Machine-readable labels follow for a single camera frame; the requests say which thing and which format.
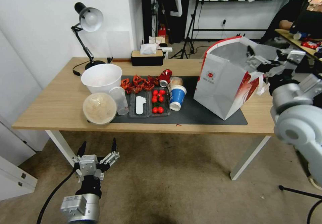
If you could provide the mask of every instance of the black mat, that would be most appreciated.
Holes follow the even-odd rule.
[[[195,89],[197,85],[197,76],[181,76],[183,84],[187,89],[183,105],[180,111],[171,111],[171,114],[164,117],[148,118],[129,118],[128,114],[124,116],[117,115],[113,123],[160,123],[160,124],[210,124],[210,125],[247,125],[247,121],[239,109],[227,120],[222,120],[213,112],[209,111],[199,102],[194,100]]]

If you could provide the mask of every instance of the blue paper cup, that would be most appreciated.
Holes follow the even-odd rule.
[[[170,90],[170,109],[179,111],[186,95],[187,90],[180,85],[171,86]]]

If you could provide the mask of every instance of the tissue box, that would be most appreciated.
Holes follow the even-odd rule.
[[[132,51],[131,61],[132,66],[163,65],[163,52],[162,50],[157,50],[155,54],[141,55],[140,51]]]

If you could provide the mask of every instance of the desk lamp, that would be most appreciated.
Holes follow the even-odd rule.
[[[81,30],[85,30],[87,32],[93,32],[98,30],[103,23],[102,12],[95,8],[87,8],[82,3],[76,3],[74,8],[76,12],[79,14],[79,23],[72,26],[71,30],[76,35],[76,38],[78,39],[78,41],[83,47],[83,50],[85,51],[86,55],[90,59],[90,62],[86,64],[85,69],[88,69],[94,65],[105,64],[104,61],[94,60],[93,54],[90,52],[90,50],[87,47],[85,47],[84,43],[78,36],[78,32]]]

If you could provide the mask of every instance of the plastic tray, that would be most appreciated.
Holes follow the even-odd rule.
[[[136,97],[144,97],[147,103],[143,104],[143,113],[141,115],[136,114]],[[151,91],[140,91],[138,94],[131,93],[130,106],[128,116],[130,118],[147,118],[152,114],[152,93]]]
[[[168,88],[163,88],[163,87],[155,87],[153,88],[152,92],[154,90],[164,90],[165,91],[165,94],[163,95],[164,97],[164,100],[162,103],[158,102],[160,104],[160,107],[163,107],[163,113],[153,113],[152,112],[152,108],[153,108],[153,103],[152,103],[152,97],[151,97],[151,116],[152,117],[161,117],[161,116],[168,116],[170,115],[171,113],[171,110],[170,110],[170,107],[169,107],[169,104],[170,104],[170,94],[169,94],[169,91],[168,91]]]

